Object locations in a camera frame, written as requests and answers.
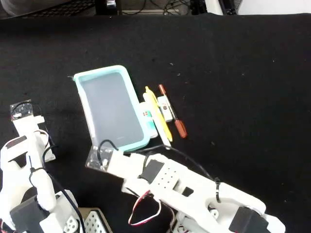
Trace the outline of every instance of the red and white wire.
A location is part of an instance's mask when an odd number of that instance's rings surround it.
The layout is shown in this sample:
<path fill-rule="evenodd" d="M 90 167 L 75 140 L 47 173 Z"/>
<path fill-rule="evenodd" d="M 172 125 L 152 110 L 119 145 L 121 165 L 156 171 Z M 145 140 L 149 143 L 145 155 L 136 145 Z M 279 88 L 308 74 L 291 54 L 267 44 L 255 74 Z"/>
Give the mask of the red and white wire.
<path fill-rule="evenodd" d="M 137 223 L 131 223 L 131 220 L 132 220 L 132 217 L 133 217 L 133 214 L 134 214 L 134 211 L 135 211 L 136 207 L 137 207 L 138 204 L 141 202 L 141 200 L 143 200 L 143 199 L 145 198 L 145 196 L 147 196 L 149 193 L 150 193 L 150 190 L 148 190 L 147 192 L 145 192 L 145 193 L 144 193 L 142 196 L 140 196 L 140 197 L 137 199 L 137 201 L 135 202 L 135 204 L 134 204 L 134 206 L 133 206 L 133 210 L 132 210 L 131 216 L 130 216 L 130 218 L 128 219 L 128 224 L 129 224 L 129 225 L 135 226 L 135 227 L 140 226 L 140 225 L 143 225 L 143 224 L 149 222 L 151 219 L 155 218 L 156 216 L 158 216 L 158 215 L 160 214 L 160 212 L 161 212 L 161 202 L 160 202 L 160 200 L 155 199 L 155 201 L 159 204 L 159 209 L 158 209 L 157 213 L 156 213 L 155 215 L 152 215 L 152 216 L 150 216 L 150 217 L 148 217 L 148 218 L 146 218 L 146 219 L 144 219 L 144 220 L 142 220 L 142 221 L 139 221 L 139 222 L 137 222 Z"/>

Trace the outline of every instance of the marker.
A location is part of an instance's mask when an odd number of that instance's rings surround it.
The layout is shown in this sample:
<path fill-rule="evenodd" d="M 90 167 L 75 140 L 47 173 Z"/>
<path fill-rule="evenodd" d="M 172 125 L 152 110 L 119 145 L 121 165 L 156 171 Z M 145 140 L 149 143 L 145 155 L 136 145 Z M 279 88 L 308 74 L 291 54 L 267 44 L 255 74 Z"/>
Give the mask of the marker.
<path fill-rule="evenodd" d="M 166 137 L 168 138 L 168 140 L 170 142 L 172 142 L 173 141 L 172 134 L 171 134 L 171 132 L 169 130 L 169 127 L 167 126 L 164 118 L 163 118 L 163 115 L 161 114 L 161 111 L 159 109 L 159 103 L 158 103 L 158 101 L 156 99 L 156 96 L 154 95 L 154 93 L 147 86 L 146 86 L 146 93 L 149 96 L 150 107 L 153 109 L 153 112 L 151 111 L 151 115 L 154 118 L 158 119 L 158 122 L 160 123 L 161 127 L 164 129 Z"/>
<path fill-rule="evenodd" d="M 170 111 L 172 113 L 172 116 L 173 116 L 173 118 L 175 120 L 175 126 L 176 126 L 176 128 L 177 128 L 177 130 L 179 132 L 179 135 L 182 138 L 187 137 L 188 134 L 187 134 L 187 131 L 186 131 L 186 127 L 185 127 L 184 123 L 181 120 L 178 119 L 178 117 L 176 115 L 176 112 L 174 111 L 173 107 L 171 106 L 169 98 L 166 95 L 166 90 L 164 89 L 164 86 L 162 84 L 160 84 L 159 88 L 160 88 L 160 91 L 161 91 L 162 95 L 164 95 L 166 97 L 166 99 L 167 99 L 167 104 L 168 104 L 169 109 L 170 109 Z"/>

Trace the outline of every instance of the black fabric surface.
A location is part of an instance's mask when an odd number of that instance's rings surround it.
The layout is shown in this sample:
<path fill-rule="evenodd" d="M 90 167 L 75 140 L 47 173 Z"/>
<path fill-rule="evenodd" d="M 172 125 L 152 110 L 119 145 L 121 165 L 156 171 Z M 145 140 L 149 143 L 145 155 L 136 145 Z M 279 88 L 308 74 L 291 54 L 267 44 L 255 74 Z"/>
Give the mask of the black fabric surface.
<path fill-rule="evenodd" d="M 120 64 L 140 100 L 145 85 L 158 95 L 159 83 L 167 88 L 189 133 L 181 139 L 171 124 L 174 147 L 265 202 L 287 232 L 308 231 L 310 28 L 309 15 L 0 21 L 0 144 L 17 136 L 8 105 L 32 99 L 59 145 L 48 169 L 79 205 L 100 207 L 116 233 L 165 232 L 168 210 L 142 227 L 129 227 L 135 197 L 121 193 L 121 179 L 84 166 L 91 141 L 67 76 Z M 143 206 L 136 220 L 156 210 L 152 201 Z"/>

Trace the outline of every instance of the clear plastic piece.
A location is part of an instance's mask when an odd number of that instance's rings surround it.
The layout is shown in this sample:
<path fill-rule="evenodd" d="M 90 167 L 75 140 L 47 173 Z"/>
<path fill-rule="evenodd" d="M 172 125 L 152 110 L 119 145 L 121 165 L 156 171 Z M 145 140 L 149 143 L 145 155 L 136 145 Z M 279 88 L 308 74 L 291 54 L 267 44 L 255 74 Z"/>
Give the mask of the clear plastic piece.
<path fill-rule="evenodd" d="M 98 147 L 93 146 L 89 151 L 86 167 L 101 172 L 107 172 L 111 156 L 114 149 L 108 147 L 101 147 L 100 154 L 97 153 Z"/>

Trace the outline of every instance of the yellow pen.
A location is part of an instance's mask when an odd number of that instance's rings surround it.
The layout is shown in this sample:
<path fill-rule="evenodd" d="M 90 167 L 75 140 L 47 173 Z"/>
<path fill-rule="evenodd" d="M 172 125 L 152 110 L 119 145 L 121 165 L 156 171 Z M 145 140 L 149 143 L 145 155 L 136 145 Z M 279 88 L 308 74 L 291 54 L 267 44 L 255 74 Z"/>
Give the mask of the yellow pen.
<path fill-rule="evenodd" d="M 169 127 L 167 126 L 167 124 L 166 124 L 166 122 L 165 122 L 165 120 L 164 120 L 160 110 L 159 110 L 159 103 L 158 103 L 158 101 L 156 99 L 156 96 L 154 95 L 154 93 L 147 86 L 146 86 L 146 93 L 150 96 L 150 101 L 151 101 L 152 107 L 157 109 L 156 117 L 159 119 L 159 121 L 161 123 L 161 126 L 164 129 L 166 137 L 168 138 L 168 140 L 170 142 L 172 142 L 173 141 L 172 134 L 171 134 L 171 132 L 169 130 Z"/>

